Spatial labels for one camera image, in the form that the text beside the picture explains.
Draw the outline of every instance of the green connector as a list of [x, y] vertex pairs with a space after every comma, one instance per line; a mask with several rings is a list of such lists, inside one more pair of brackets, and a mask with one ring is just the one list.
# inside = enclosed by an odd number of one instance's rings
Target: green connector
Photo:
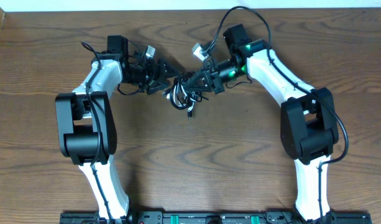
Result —
[[179, 224], [179, 216], [178, 215], [171, 215], [171, 224]]
[[260, 224], [259, 217], [258, 216], [251, 217], [251, 224]]

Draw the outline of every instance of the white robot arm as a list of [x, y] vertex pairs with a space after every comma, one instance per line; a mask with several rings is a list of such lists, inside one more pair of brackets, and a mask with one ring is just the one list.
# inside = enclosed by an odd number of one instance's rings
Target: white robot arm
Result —
[[[128, 216], [129, 198], [114, 163], [117, 136], [109, 99], [120, 83], [136, 84], [139, 91], [153, 94], [169, 86], [166, 79], [178, 72], [162, 59], [156, 64], [155, 49], [151, 46], [139, 55], [137, 63], [129, 63], [128, 40], [120, 35], [109, 36], [108, 49], [102, 53], [87, 43], [81, 44], [95, 58], [84, 82], [71, 93], [56, 97], [60, 149], [90, 182], [98, 201], [99, 217], [121, 221]], [[92, 125], [74, 125], [74, 120], [81, 119], [92, 119]]]
[[[294, 86], [285, 80], [270, 64], [266, 51], [267, 50], [258, 51], [247, 59], [247, 69], [250, 77], [261, 83], [273, 96], [279, 106], [281, 106], [282, 103], [286, 102], [289, 98], [297, 99], [305, 96], [305, 93], [294, 88]], [[297, 83], [305, 90], [310, 91], [314, 89], [311, 85], [296, 77], [286, 66], [284, 66], [284, 64], [277, 58], [274, 50], [270, 50], [270, 55], [276, 66], [278, 66], [288, 78], [291, 78], [293, 82]], [[321, 156], [310, 161], [309, 165], [303, 164], [299, 159], [294, 160], [298, 187], [298, 197], [296, 198], [295, 206], [305, 220], [316, 220], [320, 218], [318, 202], [318, 167], [321, 162], [329, 160], [330, 156]], [[323, 215], [325, 215], [329, 212], [329, 205], [327, 202], [328, 165], [323, 166], [322, 169], [321, 204], [323, 208]]]

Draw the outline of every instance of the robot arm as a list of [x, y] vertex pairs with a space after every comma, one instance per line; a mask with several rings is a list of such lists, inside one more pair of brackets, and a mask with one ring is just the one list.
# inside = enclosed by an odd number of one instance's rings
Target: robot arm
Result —
[[[138, 85], [148, 95], [169, 86], [167, 78], [178, 72], [164, 60], [156, 64], [154, 52], [148, 46], [137, 63], [129, 63], [128, 40], [120, 35], [109, 36], [107, 51], [95, 52], [84, 82], [55, 100], [60, 150], [87, 177], [98, 201], [99, 217], [105, 220], [121, 220], [129, 209], [129, 198], [114, 163], [117, 135], [109, 99], [120, 83]], [[92, 119], [92, 125], [74, 124], [81, 119]]]
[[[320, 181], [318, 167], [320, 163], [330, 160], [333, 145], [338, 141], [338, 131], [334, 117], [313, 97], [318, 97], [319, 101], [324, 101], [334, 110], [331, 93], [326, 88], [315, 90], [313, 86], [300, 80], [277, 58], [274, 50], [268, 49], [266, 42], [251, 41], [241, 24], [228, 28], [224, 39], [231, 59], [216, 63], [212, 55], [205, 54], [206, 50], [204, 51], [202, 45], [196, 44], [193, 53], [203, 61], [203, 68], [191, 78], [184, 78], [181, 86], [176, 86], [175, 90], [182, 89], [185, 93], [180, 95], [185, 96], [199, 95], [198, 91], [213, 91], [218, 94], [224, 91], [224, 83], [245, 74], [260, 82], [281, 107], [280, 139], [287, 154], [294, 159], [296, 167], [296, 209], [304, 220], [317, 220], [321, 213], [325, 216], [329, 212], [326, 197], [328, 165], [322, 166]], [[277, 71], [271, 61], [274, 61], [287, 79]], [[295, 88], [294, 83], [305, 91]], [[178, 94], [174, 96], [175, 93], [177, 92], [169, 91], [167, 98], [179, 98]], [[308, 113], [315, 114], [316, 118], [306, 121], [305, 114]]]
[[[279, 106], [286, 102], [289, 98], [299, 99], [306, 94], [294, 88], [294, 86], [286, 81], [273, 66], [271, 66], [267, 58], [267, 50], [261, 50], [254, 53], [247, 59], [248, 74], [251, 78], [257, 80], [265, 89], [273, 96]], [[296, 77], [284, 64], [277, 58], [274, 50], [270, 50], [270, 55], [274, 59], [275, 64], [288, 78], [306, 90], [314, 88], [304, 83]], [[309, 113], [308, 110], [302, 111], [303, 114]], [[296, 198], [295, 207], [305, 220], [316, 220], [320, 218], [319, 208], [319, 174], [318, 166], [321, 162], [329, 161], [330, 156], [320, 156], [310, 161], [309, 164], [302, 163], [299, 159], [295, 159], [296, 181], [298, 188], [298, 196]], [[323, 215], [329, 212], [327, 202], [327, 171], [328, 165], [322, 166], [321, 174], [321, 204]]]

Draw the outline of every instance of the white arm link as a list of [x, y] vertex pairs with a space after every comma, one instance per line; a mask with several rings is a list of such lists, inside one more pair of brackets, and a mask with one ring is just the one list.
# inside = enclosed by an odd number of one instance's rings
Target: white arm link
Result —
[[[248, 74], [256, 79], [273, 96], [278, 105], [281, 106], [287, 99], [305, 96], [300, 90], [285, 80], [281, 74], [270, 64], [267, 58], [267, 50], [256, 52], [248, 58]], [[305, 90], [312, 90], [313, 86], [306, 84], [296, 77], [284, 64], [277, 58], [274, 50], [270, 50], [270, 56], [277, 67], [291, 80]], [[320, 218], [320, 208], [318, 203], [318, 165], [320, 162], [328, 161], [330, 157], [322, 156], [304, 165], [299, 160], [295, 160], [296, 179], [298, 186], [298, 197], [295, 202], [296, 209], [305, 220], [315, 220]], [[328, 165], [322, 167], [321, 173], [321, 203], [323, 215], [329, 212], [327, 203], [327, 170]]]
[[[103, 198], [98, 189], [98, 185], [96, 184], [95, 176], [92, 173], [90, 164], [90, 162], [84, 163], [84, 165], [79, 166], [79, 168], [81, 171], [83, 171], [91, 184], [93, 193], [95, 194], [96, 200], [98, 201], [99, 216], [108, 220], [109, 217], [106, 211], [106, 206], [104, 206]], [[108, 163], [106, 165], [102, 165], [100, 162], [95, 163], [95, 168], [97, 170], [96, 174], [102, 186], [104, 196], [109, 203], [109, 209], [112, 217], [114, 219], [119, 219], [123, 216], [127, 216], [129, 198], [121, 187], [116, 165], [114, 163], [114, 156], [109, 157]]]

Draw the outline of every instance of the black mounting plate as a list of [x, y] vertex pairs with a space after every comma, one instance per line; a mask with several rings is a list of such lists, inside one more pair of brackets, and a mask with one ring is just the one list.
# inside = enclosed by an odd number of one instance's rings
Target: black mounting plate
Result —
[[[138, 212], [138, 224], [304, 224], [318, 221], [306, 222], [299, 218], [293, 211], [269, 210], [267, 212], [255, 213], [163, 213], [163, 212]], [[129, 222], [123, 217], [123, 224]], [[106, 220], [98, 218], [96, 213], [62, 213], [59, 224], [87, 224], [102, 223]], [[336, 213], [330, 212], [325, 216], [324, 224], [372, 224], [368, 213]]]

